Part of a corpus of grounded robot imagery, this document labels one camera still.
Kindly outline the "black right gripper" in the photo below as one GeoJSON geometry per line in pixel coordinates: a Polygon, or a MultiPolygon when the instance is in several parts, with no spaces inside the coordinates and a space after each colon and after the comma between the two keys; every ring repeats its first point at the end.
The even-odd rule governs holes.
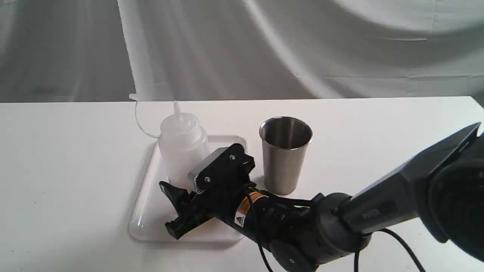
{"type": "Polygon", "coordinates": [[[255,188],[253,182],[229,191],[212,188],[201,195],[166,181],[160,181],[159,187],[178,215],[165,223],[168,234],[177,240],[216,218],[269,250],[270,243],[282,240],[297,220],[309,215],[313,205],[311,200],[285,198],[255,188]]]}

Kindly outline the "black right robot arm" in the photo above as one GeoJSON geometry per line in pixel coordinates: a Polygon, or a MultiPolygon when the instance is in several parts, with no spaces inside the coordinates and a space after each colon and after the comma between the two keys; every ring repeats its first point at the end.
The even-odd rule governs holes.
{"type": "Polygon", "coordinates": [[[216,218],[257,243],[288,272],[314,272],[320,265],[361,250],[374,232],[408,244],[389,227],[420,218],[440,243],[451,241],[483,261],[483,135],[481,123],[466,126],[422,150],[355,196],[318,193],[310,200],[259,190],[249,174],[254,158],[241,144],[219,148],[196,170],[195,191],[166,181],[159,187],[177,218],[165,223],[175,239],[216,218]]]}

